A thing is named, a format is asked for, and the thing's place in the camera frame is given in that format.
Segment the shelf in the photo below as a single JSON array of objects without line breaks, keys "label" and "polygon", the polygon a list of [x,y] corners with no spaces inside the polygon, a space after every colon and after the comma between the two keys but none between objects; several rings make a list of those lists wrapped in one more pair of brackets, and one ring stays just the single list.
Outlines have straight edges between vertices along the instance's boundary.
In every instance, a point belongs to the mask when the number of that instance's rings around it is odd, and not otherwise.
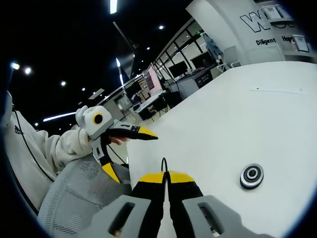
[{"label": "shelf", "polygon": [[269,19],[268,21],[272,25],[277,25],[277,24],[282,24],[286,22],[293,22],[294,20],[292,18],[283,17],[283,18],[277,18],[277,19]]},{"label": "shelf", "polygon": [[317,58],[317,55],[315,53],[312,53],[312,52],[284,51],[284,54],[286,56],[306,56],[306,57]]}]

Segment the black wire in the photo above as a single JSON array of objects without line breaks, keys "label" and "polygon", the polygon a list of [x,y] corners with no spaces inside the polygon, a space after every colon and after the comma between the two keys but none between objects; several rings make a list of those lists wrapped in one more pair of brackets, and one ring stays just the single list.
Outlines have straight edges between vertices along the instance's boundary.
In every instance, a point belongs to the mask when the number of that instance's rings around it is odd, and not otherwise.
[{"label": "black wire", "polygon": [[108,145],[109,147],[110,147],[110,149],[114,152],[114,154],[123,162],[123,163],[125,163],[126,164],[126,162],[124,162],[123,161],[123,159],[121,159],[121,157],[120,156],[118,156],[118,154],[111,148],[111,146],[110,145]]},{"label": "black wire", "polygon": [[165,157],[163,157],[163,159],[162,159],[162,164],[160,166],[160,170],[161,171],[163,171],[163,163],[165,163],[165,172],[167,172],[168,169],[167,169],[167,162],[166,162],[166,158]]},{"label": "black wire", "polygon": [[51,177],[50,177],[50,176],[48,176],[48,174],[47,174],[47,173],[45,173],[45,171],[42,169],[42,167],[39,165],[39,163],[38,163],[38,162],[37,162],[37,160],[35,159],[35,157],[34,157],[34,155],[33,155],[32,151],[31,151],[31,149],[30,149],[30,147],[29,147],[28,143],[26,142],[26,139],[25,139],[25,137],[24,137],[24,134],[23,134],[23,132],[22,132],[22,128],[21,128],[21,125],[20,125],[20,121],[19,121],[18,114],[16,113],[16,110],[13,110],[13,111],[14,111],[14,113],[15,113],[15,115],[16,115],[16,119],[17,119],[17,121],[18,121],[18,125],[19,125],[19,127],[20,127],[20,131],[21,131],[21,134],[22,134],[23,140],[24,140],[24,142],[25,142],[25,144],[26,144],[26,147],[28,147],[28,150],[30,151],[30,153],[31,153],[31,155],[32,155],[32,157],[33,157],[33,159],[34,159],[35,163],[38,165],[38,167],[40,168],[40,170],[41,170],[41,171],[42,171],[42,172],[46,175],[46,177],[48,177],[50,181],[54,182],[54,180],[53,180],[53,179],[51,179]]}]

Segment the white table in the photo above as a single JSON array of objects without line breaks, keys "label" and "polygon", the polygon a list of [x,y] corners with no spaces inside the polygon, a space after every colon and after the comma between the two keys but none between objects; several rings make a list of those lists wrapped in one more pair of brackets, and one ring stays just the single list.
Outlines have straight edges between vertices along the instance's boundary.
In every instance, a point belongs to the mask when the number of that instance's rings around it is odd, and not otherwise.
[{"label": "white table", "polygon": [[159,99],[159,97],[166,93],[166,91],[162,91],[161,93],[155,94],[153,96],[151,96],[150,98],[148,98],[144,103],[142,103],[140,105],[140,107],[135,111],[136,113],[140,113],[141,111],[143,111],[145,108],[149,107],[154,101],[156,101],[157,99]]},{"label": "white table", "polygon": [[[228,70],[149,126],[159,140],[128,142],[132,186],[146,173],[191,175],[203,194],[238,212],[251,231],[286,235],[317,184],[317,65],[268,62]],[[254,190],[241,170],[264,169]],[[167,203],[159,237],[175,237]]]}]

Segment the metal ring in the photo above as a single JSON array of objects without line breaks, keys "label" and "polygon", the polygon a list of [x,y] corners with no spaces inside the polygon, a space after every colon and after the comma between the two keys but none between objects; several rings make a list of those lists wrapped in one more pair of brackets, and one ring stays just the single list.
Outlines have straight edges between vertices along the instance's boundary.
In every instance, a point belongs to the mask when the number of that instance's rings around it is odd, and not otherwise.
[{"label": "metal ring", "polygon": [[[252,181],[252,182],[248,182],[248,181],[246,181],[245,178],[244,178],[244,172],[252,169],[252,168],[249,169],[249,167],[256,167],[256,168],[257,168],[257,172],[258,172],[258,174],[257,174],[256,176],[258,176],[259,178],[258,178],[258,179],[255,179],[255,180]],[[249,164],[249,165],[247,165],[246,167],[244,167],[244,169],[243,169],[242,172],[241,172],[241,175],[240,175],[240,184],[241,184],[241,186],[243,186],[245,189],[254,189],[254,188],[258,187],[258,186],[261,184],[263,178],[264,178],[263,168],[262,168],[260,165],[258,165],[258,164]]]},{"label": "metal ring", "polygon": [[[250,172],[251,172],[251,171],[255,171],[255,172],[256,172],[254,176],[251,176],[251,175],[250,175]],[[247,171],[247,176],[248,176],[249,179],[255,179],[255,178],[258,176],[258,170],[256,170],[255,168],[249,169],[249,170]]]}]

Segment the ceiling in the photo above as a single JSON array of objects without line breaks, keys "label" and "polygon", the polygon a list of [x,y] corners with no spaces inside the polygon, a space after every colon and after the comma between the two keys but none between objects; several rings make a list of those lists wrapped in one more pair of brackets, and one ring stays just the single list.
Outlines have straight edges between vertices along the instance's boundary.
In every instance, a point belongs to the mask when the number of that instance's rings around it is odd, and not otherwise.
[{"label": "ceiling", "polygon": [[[17,110],[31,124],[38,122],[36,129],[50,134],[70,129],[74,116],[42,121],[74,112],[83,105],[94,106],[121,85],[114,51],[113,36],[117,31],[112,22],[134,45],[133,73],[137,74],[191,18],[185,10],[190,2],[118,0],[117,13],[112,15],[109,0],[10,3],[8,62],[14,60],[21,65],[20,70],[14,71],[9,86]],[[27,66],[32,69],[29,75],[23,72]],[[105,90],[103,96],[88,100],[100,88]]]}]

